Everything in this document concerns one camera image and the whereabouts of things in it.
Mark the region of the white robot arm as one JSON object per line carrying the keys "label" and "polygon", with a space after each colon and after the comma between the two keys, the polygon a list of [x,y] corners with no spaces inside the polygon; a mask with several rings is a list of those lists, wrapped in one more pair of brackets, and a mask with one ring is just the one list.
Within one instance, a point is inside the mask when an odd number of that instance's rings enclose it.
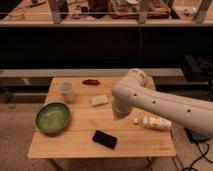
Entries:
{"label": "white robot arm", "polygon": [[213,102],[151,90],[147,83],[146,73],[134,68],[114,84],[112,109],[116,119],[138,108],[213,138]]}

